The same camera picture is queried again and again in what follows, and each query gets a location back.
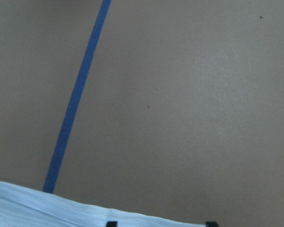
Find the light blue fabric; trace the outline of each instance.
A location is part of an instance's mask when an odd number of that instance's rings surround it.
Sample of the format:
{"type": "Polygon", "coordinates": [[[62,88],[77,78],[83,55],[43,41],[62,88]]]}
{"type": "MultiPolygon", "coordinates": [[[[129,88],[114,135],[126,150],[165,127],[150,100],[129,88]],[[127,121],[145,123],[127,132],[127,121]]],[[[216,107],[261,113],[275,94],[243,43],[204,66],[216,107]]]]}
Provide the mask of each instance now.
{"type": "Polygon", "coordinates": [[[0,181],[0,227],[204,227],[86,205],[0,181]]]}

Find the blue tape strip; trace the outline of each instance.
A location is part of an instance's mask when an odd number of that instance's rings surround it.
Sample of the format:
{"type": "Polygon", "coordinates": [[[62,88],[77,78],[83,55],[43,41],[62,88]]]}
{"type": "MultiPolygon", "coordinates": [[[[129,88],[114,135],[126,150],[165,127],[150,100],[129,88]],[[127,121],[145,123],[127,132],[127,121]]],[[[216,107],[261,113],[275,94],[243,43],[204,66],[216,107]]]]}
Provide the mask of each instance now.
{"type": "Polygon", "coordinates": [[[61,167],[62,159],[65,153],[66,145],[71,133],[71,128],[75,119],[75,115],[78,109],[78,105],[81,99],[81,95],[84,89],[84,85],[89,73],[90,65],[94,57],[94,52],[99,40],[99,36],[102,30],[102,26],[107,15],[111,0],[103,0],[100,7],[93,31],[91,33],[88,46],[85,51],[85,55],[80,67],[80,71],[76,80],[76,84],[71,94],[71,99],[68,104],[65,117],[62,123],[60,134],[56,143],[55,150],[51,164],[49,166],[46,180],[43,186],[43,191],[53,193],[59,170],[61,167]]]}

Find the gray surface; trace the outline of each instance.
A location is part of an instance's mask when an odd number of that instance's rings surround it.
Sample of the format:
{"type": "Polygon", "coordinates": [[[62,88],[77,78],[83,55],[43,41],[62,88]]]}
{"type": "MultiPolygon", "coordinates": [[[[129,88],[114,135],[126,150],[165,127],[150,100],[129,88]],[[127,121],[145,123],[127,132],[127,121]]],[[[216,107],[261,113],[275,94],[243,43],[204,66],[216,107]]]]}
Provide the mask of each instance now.
{"type": "MultiPolygon", "coordinates": [[[[0,178],[43,183],[98,10],[74,2],[55,2],[72,52],[62,34],[44,43],[38,30],[36,48],[0,28],[0,41],[27,50],[0,46],[0,64],[14,65],[0,65],[0,178]]],[[[44,5],[40,18],[54,20],[44,5]]],[[[0,19],[38,23],[9,10],[0,19]]],[[[55,193],[185,222],[284,226],[284,0],[113,1],[55,193]]]]}

